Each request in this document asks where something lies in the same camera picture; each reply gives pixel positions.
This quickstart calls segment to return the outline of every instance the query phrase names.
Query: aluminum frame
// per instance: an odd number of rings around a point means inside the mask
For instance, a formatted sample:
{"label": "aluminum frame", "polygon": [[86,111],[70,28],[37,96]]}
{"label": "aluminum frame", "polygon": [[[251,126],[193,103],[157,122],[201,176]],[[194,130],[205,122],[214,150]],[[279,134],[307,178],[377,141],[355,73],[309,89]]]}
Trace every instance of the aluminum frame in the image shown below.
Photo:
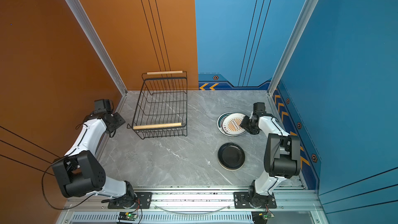
{"label": "aluminum frame", "polygon": [[108,52],[106,51],[100,37],[98,36],[94,26],[90,22],[82,4],[79,0],[65,0],[73,12],[73,15],[76,17],[77,21],[82,27],[84,33],[86,34],[88,40],[90,41],[92,47],[97,52],[97,55],[101,59],[103,65],[105,66],[106,70],[108,71],[109,75],[111,76],[113,82],[115,83],[117,89],[120,91],[122,95],[127,93],[127,88],[123,83],[122,78],[120,77],[119,73],[115,65],[113,64]]}
{"label": "aluminum frame", "polygon": [[[236,191],[242,191],[242,187],[236,189],[208,189],[208,190],[140,190],[140,192],[152,192],[152,203],[149,209],[144,209],[144,214],[164,214],[165,210],[183,213],[211,212],[222,214],[235,214],[242,211],[253,211],[253,209],[235,209],[234,195]],[[313,190],[275,190],[275,199],[278,207],[272,212],[280,211],[311,211],[313,219],[327,224],[321,202]],[[65,223],[75,213],[112,213],[115,209],[107,209],[107,203],[101,203],[106,197],[95,197],[83,202],[73,211],[62,211],[57,223]],[[71,207],[79,203],[81,198],[69,198],[65,207]]]}
{"label": "aluminum frame", "polygon": [[282,57],[276,67],[275,73],[272,77],[271,83],[268,87],[268,94],[272,95],[278,85],[280,79],[282,78],[283,72],[287,67],[287,64],[290,61],[290,58],[293,55],[294,50],[301,38],[302,33],[304,32],[305,27],[307,26],[308,21],[314,11],[318,0],[305,0],[304,5],[301,9],[300,15],[298,16],[295,27],[293,28],[293,32],[290,35],[289,41],[286,44],[285,50],[283,51]]}

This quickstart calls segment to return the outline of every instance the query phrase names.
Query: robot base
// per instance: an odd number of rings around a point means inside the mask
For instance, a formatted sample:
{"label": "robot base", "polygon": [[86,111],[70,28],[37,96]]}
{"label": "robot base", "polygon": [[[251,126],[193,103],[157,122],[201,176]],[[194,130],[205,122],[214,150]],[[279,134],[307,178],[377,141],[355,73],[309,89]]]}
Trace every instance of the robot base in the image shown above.
{"label": "robot base", "polygon": [[249,192],[234,192],[235,208],[276,208],[274,195],[259,195],[254,190],[254,181]]}
{"label": "robot base", "polygon": [[126,182],[126,194],[124,196],[102,200],[102,203],[109,202],[109,209],[136,209],[138,207],[138,202],[140,202],[140,208],[148,209],[152,200],[151,192],[136,192],[131,184]]}

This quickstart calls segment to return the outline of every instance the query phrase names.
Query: gray marble floor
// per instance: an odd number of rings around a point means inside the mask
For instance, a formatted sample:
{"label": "gray marble floor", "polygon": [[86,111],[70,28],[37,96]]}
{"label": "gray marble floor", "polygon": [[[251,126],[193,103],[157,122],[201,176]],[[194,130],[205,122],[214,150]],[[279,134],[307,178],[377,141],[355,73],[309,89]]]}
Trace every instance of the gray marble floor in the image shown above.
{"label": "gray marble floor", "polygon": [[[132,122],[138,95],[127,94],[120,112],[127,123]],[[188,136],[142,140],[124,124],[108,140],[99,162],[107,176],[133,186],[248,186],[264,170],[266,137],[247,132],[226,137],[216,122],[225,112],[250,115],[255,102],[265,102],[271,111],[265,91],[188,91]],[[224,169],[217,160],[219,147],[227,142],[245,151],[245,164],[237,171]],[[301,186],[299,177],[283,184]]]}

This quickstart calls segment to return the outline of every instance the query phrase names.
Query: orange wall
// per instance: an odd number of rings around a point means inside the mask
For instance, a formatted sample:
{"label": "orange wall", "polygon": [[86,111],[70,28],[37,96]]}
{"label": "orange wall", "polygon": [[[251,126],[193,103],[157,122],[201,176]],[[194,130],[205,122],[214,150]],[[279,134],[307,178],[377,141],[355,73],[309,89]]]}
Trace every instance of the orange wall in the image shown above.
{"label": "orange wall", "polygon": [[[0,125],[61,156],[93,101],[121,98],[64,0],[0,0]],[[55,156],[0,129],[0,140],[43,159]],[[0,154],[44,170],[49,164],[0,142]],[[59,211],[41,194],[42,172],[0,157],[1,223],[54,223]],[[54,177],[49,201],[63,207]]]}
{"label": "orange wall", "polygon": [[189,89],[198,89],[195,0],[142,0],[148,23],[141,0],[80,2],[128,90],[159,70],[185,70]]}

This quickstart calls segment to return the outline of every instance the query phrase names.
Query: vent grille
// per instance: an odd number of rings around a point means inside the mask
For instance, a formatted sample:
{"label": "vent grille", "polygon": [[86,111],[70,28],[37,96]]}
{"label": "vent grille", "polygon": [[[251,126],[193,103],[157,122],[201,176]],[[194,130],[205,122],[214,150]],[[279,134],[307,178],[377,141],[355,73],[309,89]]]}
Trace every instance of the vent grille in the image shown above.
{"label": "vent grille", "polygon": [[[119,212],[74,212],[72,223],[117,223]],[[162,223],[253,223],[251,212],[218,212],[215,214],[169,214],[165,212],[144,212],[141,224]]]}

